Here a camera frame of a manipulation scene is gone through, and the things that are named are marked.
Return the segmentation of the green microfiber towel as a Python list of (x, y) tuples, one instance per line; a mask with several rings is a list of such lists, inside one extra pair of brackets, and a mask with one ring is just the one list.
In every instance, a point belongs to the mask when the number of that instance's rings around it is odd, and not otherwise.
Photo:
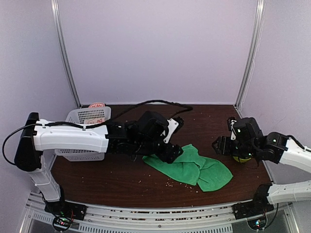
[(155, 155), (144, 156), (143, 161), (177, 182), (198, 185), (203, 192), (217, 191), (232, 180), (233, 174), (222, 162), (201, 156), (192, 144), (182, 150), (183, 153), (172, 164)]

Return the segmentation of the orange bunny pattern towel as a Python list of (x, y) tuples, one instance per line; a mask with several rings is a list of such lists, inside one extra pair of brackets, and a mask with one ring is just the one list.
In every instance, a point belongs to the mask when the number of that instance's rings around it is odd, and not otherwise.
[(92, 118), (92, 119), (86, 119), (84, 121), (85, 124), (99, 124), (105, 122), (104, 117), (97, 117), (97, 118)]

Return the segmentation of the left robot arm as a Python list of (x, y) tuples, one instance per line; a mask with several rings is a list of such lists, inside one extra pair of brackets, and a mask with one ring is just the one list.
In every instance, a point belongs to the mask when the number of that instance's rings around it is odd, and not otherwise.
[(180, 117), (166, 119), (157, 112), (146, 111), (138, 120), (126, 123), (107, 120), (99, 124), (75, 124), (39, 119), (31, 113), (20, 128), (21, 137), (14, 158), (15, 165), (30, 174), (47, 203), (60, 216), (70, 211), (64, 192), (42, 157), (45, 150), (90, 150), (104, 154), (155, 155), (171, 164), (183, 150), (170, 142), (184, 121)]

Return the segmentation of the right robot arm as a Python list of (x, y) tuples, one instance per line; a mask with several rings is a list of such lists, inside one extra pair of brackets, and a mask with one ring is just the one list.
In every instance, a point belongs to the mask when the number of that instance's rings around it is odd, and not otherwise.
[[(292, 135), (272, 132), (266, 136), (220, 136), (212, 148), (218, 155), (253, 158), (256, 162), (270, 161), (311, 172), (311, 149), (300, 144)], [(290, 184), (262, 184), (249, 203), (253, 214), (260, 214), (268, 205), (311, 199), (310, 180)]]

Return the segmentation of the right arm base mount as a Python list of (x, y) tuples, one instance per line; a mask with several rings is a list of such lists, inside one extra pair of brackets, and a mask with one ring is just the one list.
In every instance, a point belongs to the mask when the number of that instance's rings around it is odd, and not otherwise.
[(271, 223), (268, 223), (267, 213), (275, 209), (267, 199), (271, 186), (271, 183), (261, 184), (252, 200), (234, 204), (232, 210), (235, 219), (246, 218), (248, 227), (257, 232), (264, 231), (269, 227)]

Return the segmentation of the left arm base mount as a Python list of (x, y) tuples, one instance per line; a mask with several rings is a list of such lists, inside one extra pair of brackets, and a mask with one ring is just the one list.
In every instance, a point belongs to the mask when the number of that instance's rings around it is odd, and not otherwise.
[(48, 202), (44, 196), (42, 200), (45, 203), (45, 212), (51, 213), (54, 216), (52, 227), (60, 233), (70, 229), (74, 224), (74, 220), (84, 220), (87, 207), (83, 204), (65, 201), (63, 198), (60, 201)]

